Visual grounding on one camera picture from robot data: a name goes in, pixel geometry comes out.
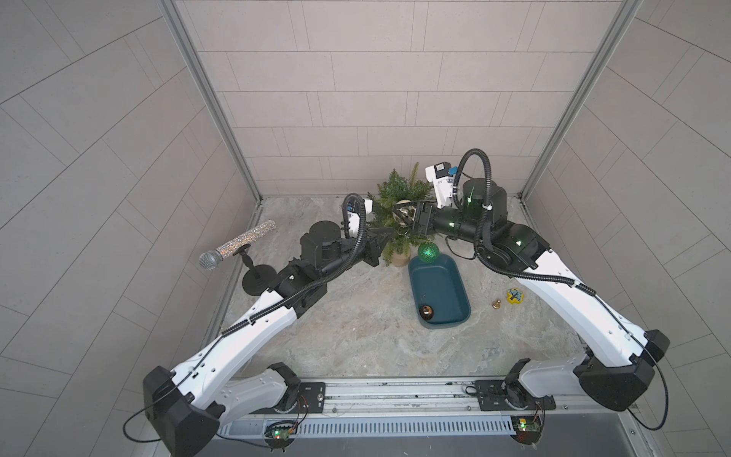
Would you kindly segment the gold shiny ball ornament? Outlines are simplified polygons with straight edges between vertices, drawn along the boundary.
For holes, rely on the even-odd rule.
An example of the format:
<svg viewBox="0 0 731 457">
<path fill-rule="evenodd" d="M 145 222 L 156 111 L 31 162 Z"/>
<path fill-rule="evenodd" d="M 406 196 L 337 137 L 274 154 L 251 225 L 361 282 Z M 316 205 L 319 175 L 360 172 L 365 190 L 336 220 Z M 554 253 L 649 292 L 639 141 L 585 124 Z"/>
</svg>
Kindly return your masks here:
<svg viewBox="0 0 731 457">
<path fill-rule="evenodd" d="M 412 228 L 417 211 L 417 203 L 410 200 L 402 200 L 392 207 L 393 218 L 401 227 Z"/>
</svg>

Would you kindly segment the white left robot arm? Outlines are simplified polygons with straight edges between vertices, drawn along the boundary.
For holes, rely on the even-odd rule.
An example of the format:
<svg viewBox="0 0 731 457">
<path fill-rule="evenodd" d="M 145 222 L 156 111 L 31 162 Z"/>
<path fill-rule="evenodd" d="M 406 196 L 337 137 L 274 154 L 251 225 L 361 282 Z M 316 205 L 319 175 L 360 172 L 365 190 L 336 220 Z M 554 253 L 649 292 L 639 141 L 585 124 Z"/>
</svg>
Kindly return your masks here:
<svg viewBox="0 0 731 457">
<path fill-rule="evenodd" d="M 355 234 L 320 221 L 300 239 L 301 254 L 268 278 L 255 304 L 231 327 L 174 369 L 158 366 L 142 382 L 144 415 L 173 456 L 194 456 L 226 422 L 259 409 L 290 409 L 300 380 L 278 363 L 245 381 L 231 379 L 277 333 L 310 310 L 329 282 L 359 262 L 376 267 L 391 228 L 362 222 Z"/>
</svg>

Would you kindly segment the copper shiny ball ornament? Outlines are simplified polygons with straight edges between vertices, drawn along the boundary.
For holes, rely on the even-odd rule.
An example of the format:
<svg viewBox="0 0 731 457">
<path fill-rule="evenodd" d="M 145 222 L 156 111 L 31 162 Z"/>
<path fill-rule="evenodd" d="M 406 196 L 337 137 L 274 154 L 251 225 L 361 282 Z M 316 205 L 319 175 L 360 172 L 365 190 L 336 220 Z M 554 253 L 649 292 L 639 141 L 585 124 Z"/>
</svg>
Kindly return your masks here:
<svg viewBox="0 0 731 457">
<path fill-rule="evenodd" d="M 420 306 L 419 315 L 424 321 L 430 321 L 434 317 L 434 310 L 431 306 L 424 305 Z"/>
</svg>

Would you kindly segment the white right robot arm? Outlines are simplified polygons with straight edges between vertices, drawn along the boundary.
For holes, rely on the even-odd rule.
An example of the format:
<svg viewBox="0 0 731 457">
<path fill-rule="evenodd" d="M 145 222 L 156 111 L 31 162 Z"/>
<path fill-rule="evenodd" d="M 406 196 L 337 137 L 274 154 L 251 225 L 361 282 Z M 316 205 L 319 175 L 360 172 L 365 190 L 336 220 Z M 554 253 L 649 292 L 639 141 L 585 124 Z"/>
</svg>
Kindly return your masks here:
<svg viewBox="0 0 731 457">
<path fill-rule="evenodd" d="M 436 198 L 416 203 L 411 228 L 470 243 L 486 268 L 538 295 L 586 344 L 584 352 L 557 362 L 518 362 L 504 379 L 516 407 L 529 397 L 586 395 L 625 411 L 646 393 L 669 347 L 661 331 L 646 331 L 613 310 L 533 228 L 508 221 L 503 189 L 485 198 L 482 180 L 472 180 L 455 207 L 452 177 L 430 182 Z"/>
</svg>

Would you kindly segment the green glitter ball ornament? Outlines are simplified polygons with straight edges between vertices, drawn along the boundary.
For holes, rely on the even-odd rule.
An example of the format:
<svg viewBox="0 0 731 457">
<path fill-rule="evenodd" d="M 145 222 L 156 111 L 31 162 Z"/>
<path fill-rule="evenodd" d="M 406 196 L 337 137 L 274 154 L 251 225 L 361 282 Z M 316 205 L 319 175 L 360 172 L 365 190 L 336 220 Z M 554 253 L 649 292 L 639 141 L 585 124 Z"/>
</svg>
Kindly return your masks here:
<svg viewBox="0 0 731 457">
<path fill-rule="evenodd" d="M 436 262 L 440 255 L 441 251 L 434 242 L 424 242 L 418 247 L 418 258 L 425 264 Z"/>
</svg>

